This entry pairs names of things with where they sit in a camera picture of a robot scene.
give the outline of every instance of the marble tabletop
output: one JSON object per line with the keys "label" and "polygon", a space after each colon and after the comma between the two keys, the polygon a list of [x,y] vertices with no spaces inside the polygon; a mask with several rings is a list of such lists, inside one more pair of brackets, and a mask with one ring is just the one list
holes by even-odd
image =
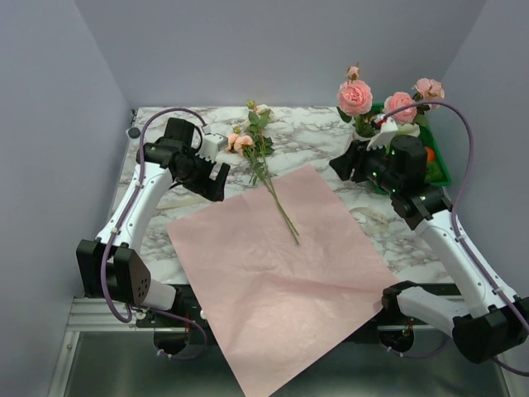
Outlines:
{"label": "marble tabletop", "polygon": [[[136,126],[163,108],[140,108]],[[235,125],[242,125],[248,109],[244,107],[192,108],[202,115],[212,132],[227,135]],[[385,259],[388,268],[400,279],[417,283],[452,282],[436,254],[393,211],[388,196],[376,194],[369,183],[342,182],[329,167],[330,159],[343,153],[351,134],[351,126],[341,121],[336,108],[273,108],[274,121],[265,129],[265,135],[274,140],[275,153],[267,157],[269,170],[284,175],[311,164],[331,186],[365,231],[374,229],[379,220],[366,216],[355,208],[369,208],[383,219],[382,232],[369,236],[376,250]],[[170,113],[156,119],[146,133],[145,141],[155,141],[164,134],[169,117],[180,117],[198,124],[187,113]],[[129,145],[122,175],[117,187],[114,209],[121,201],[131,182],[136,164],[137,148]],[[237,154],[222,152],[217,162],[231,166],[226,181],[227,198],[244,193],[254,187],[250,183],[251,171],[246,160]],[[141,246],[141,257],[152,277],[164,283],[185,284],[187,278],[174,252],[165,226],[174,219],[186,216],[208,206],[201,197],[177,187],[169,190],[160,200],[150,220]]]}

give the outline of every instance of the gray floor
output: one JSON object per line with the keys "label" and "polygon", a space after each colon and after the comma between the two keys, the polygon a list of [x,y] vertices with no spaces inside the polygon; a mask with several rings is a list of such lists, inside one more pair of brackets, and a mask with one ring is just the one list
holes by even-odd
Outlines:
{"label": "gray floor", "polygon": [[[419,331],[412,352],[439,346],[437,331]],[[70,373],[69,397],[243,397],[218,347],[176,362],[155,355],[149,332],[85,333]],[[274,397],[508,395],[498,368],[475,366],[453,345],[428,360],[407,360],[381,346],[342,343]]]}

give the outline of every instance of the pink cloth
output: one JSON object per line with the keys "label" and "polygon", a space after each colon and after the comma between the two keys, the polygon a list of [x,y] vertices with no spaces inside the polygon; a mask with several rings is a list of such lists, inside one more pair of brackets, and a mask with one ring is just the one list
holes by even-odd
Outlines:
{"label": "pink cloth", "polygon": [[382,290],[398,282],[311,166],[274,186],[300,246],[264,187],[167,226],[247,397],[271,395],[330,351],[381,309]]}

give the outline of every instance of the gray backdrop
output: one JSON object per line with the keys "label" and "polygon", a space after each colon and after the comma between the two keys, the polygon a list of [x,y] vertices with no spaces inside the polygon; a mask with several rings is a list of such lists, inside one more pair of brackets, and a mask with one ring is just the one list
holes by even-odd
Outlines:
{"label": "gray backdrop", "polygon": [[[487,2],[443,79],[446,100],[469,118],[475,135],[475,172],[461,222],[494,269],[524,297],[529,295],[527,15],[527,0]],[[468,139],[448,111],[433,116],[455,194],[465,170]],[[515,351],[512,362],[525,371],[528,345]],[[520,385],[518,395],[527,395],[529,381],[512,379]],[[524,381],[528,389],[522,392]]]}
{"label": "gray backdrop", "polygon": [[131,120],[71,0],[0,7],[0,395],[44,396]]}
{"label": "gray backdrop", "polygon": [[135,106],[332,105],[361,62],[375,99],[440,79],[484,1],[76,0]]}

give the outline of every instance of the green crate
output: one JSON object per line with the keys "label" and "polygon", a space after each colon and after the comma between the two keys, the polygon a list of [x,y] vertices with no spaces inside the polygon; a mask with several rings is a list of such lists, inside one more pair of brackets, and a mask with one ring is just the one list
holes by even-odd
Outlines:
{"label": "green crate", "polygon": [[[373,109],[376,112],[382,112],[382,108],[384,107],[383,103],[373,103]],[[421,133],[419,134],[419,139],[421,140],[422,144],[424,146],[428,146],[434,150],[436,153],[436,159],[435,162],[439,166],[439,169],[441,170],[441,173],[443,174],[443,178],[437,182],[432,182],[431,184],[433,186],[448,186],[452,179],[450,178],[450,174],[448,173],[448,170],[446,169],[445,162],[443,161],[443,157],[441,155],[441,152],[439,151],[439,148],[437,147],[436,140],[434,139],[433,135],[431,134],[430,126],[426,125],[425,127],[419,126]],[[382,190],[375,184],[373,184],[374,191],[378,194],[388,194],[385,190]]]}

